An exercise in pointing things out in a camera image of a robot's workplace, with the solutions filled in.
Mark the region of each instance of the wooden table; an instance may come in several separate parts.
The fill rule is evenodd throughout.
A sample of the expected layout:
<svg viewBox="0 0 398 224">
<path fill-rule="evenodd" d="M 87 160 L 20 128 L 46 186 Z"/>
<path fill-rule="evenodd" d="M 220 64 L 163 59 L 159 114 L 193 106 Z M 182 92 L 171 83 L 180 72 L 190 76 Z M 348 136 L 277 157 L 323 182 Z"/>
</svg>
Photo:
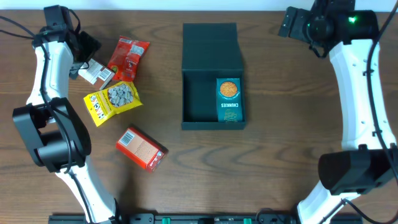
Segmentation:
<svg viewBox="0 0 398 224">
<path fill-rule="evenodd" d="M 127 212 L 255 213 L 288 210 L 318 182 L 318 158 L 341 150 L 342 117 L 336 76 L 328 59 L 308 46 L 277 36 L 283 12 L 77 11 L 82 29 L 102 48 L 106 63 L 119 35 L 151 42 L 136 86 L 144 106 L 97 128 L 83 97 L 95 91 L 70 80 L 69 99 L 91 135 L 96 170 Z M 33 32 L 45 25 L 42 11 L 1 11 Z M 379 14 L 384 22 L 386 14 Z M 248 125 L 244 131 L 182 131 L 182 24 L 237 22 L 245 65 Z M 1 29 L 23 34 L 0 23 Z M 398 134 L 398 19 L 381 40 L 380 74 L 391 128 Z M 14 108 L 32 91 L 36 58 L 30 41 L 0 34 L 0 223 L 46 223 L 52 213 L 82 213 L 69 188 L 37 167 L 12 122 Z M 115 148 L 135 124 L 169 148 L 148 174 Z M 398 209 L 390 181 L 355 204 L 377 220 Z"/>
</svg>

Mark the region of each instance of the barcode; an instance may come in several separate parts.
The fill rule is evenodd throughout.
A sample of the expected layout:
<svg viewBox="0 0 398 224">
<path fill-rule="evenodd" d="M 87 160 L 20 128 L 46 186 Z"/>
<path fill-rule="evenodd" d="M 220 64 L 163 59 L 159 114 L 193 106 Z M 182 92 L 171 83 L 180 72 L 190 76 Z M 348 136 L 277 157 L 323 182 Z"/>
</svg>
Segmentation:
<svg viewBox="0 0 398 224">
<path fill-rule="evenodd" d="M 135 135 L 133 135 L 132 132 L 126 131 L 124 136 L 120 139 L 120 143 L 127 146 L 131 142 L 131 140 L 134 138 L 134 136 Z"/>
<path fill-rule="evenodd" d="M 112 74 L 112 72 L 108 69 L 104 69 L 98 76 L 100 79 L 102 79 L 104 82 L 106 79 Z"/>
<path fill-rule="evenodd" d="M 128 43 L 128 44 L 131 44 L 131 42 L 132 42 L 132 40 L 125 39 L 125 38 L 120 38 L 120 41 L 121 41 L 121 42 Z"/>
<path fill-rule="evenodd" d="M 142 56 L 142 54 L 144 53 L 144 49 L 142 47 L 133 45 L 131 47 L 130 53 L 138 54 L 138 55 Z"/>
</svg>

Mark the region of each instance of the food item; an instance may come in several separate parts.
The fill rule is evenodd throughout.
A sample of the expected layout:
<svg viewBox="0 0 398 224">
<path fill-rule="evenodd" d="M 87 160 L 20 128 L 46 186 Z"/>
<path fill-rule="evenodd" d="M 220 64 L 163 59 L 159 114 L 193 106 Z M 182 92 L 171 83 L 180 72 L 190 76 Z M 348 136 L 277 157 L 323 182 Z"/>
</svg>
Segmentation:
<svg viewBox="0 0 398 224">
<path fill-rule="evenodd" d="M 120 36 L 108 63 L 108 68 L 115 72 L 113 80 L 132 82 L 136 77 L 138 62 L 148 46 L 149 42 Z"/>
<path fill-rule="evenodd" d="M 155 171 L 168 150 L 150 140 L 148 135 L 134 128 L 128 128 L 116 142 L 119 149 L 148 172 Z"/>
<path fill-rule="evenodd" d="M 114 76 L 114 72 L 94 59 L 90 59 L 88 64 L 84 63 L 78 73 L 79 76 L 90 82 L 98 90 L 103 90 Z"/>
<path fill-rule="evenodd" d="M 218 122 L 243 120 L 240 78 L 217 78 Z"/>
<path fill-rule="evenodd" d="M 84 97 L 87 109 L 97 127 L 113 115 L 142 105 L 133 83 L 119 82 L 110 88 Z"/>
</svg>

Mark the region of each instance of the box lid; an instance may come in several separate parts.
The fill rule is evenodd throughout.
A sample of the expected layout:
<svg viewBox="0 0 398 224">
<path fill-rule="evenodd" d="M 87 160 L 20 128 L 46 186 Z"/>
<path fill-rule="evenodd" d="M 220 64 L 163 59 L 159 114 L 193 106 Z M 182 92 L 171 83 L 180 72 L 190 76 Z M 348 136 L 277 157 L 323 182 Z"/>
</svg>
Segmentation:
<svg viewBox="0 0 398 224">
<path fill-rule="evenodd" d="M 182 70 L 243 70 L 236 23 L 184 24 Z"/>
</svg>

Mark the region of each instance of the teal package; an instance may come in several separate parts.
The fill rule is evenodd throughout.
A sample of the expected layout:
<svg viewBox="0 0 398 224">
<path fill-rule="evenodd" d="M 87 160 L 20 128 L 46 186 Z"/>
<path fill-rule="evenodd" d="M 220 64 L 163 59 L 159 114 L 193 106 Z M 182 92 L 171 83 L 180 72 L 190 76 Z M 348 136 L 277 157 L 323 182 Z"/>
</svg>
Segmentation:
<svg viewBox="0 0 398 224">
<path fill-rule="evenodd" d="M 217 78 L 218 122 L 238 122 L 243 120 L 241 79 Z"/>
</svg>

